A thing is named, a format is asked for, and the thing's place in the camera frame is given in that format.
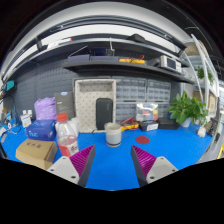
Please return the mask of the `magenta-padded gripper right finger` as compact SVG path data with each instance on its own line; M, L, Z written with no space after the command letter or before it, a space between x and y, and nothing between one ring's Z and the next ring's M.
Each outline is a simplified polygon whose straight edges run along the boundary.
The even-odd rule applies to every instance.
M155 157L134 145L131 146L131 157L140 187L177 171L177 168L164 156Z

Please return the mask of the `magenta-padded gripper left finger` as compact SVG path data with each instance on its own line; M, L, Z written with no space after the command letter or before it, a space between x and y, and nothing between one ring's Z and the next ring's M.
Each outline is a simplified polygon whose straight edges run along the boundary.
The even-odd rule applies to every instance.
M85 187L95 154L95 146L92 145L71 157L62 156L48 169L48 172Z

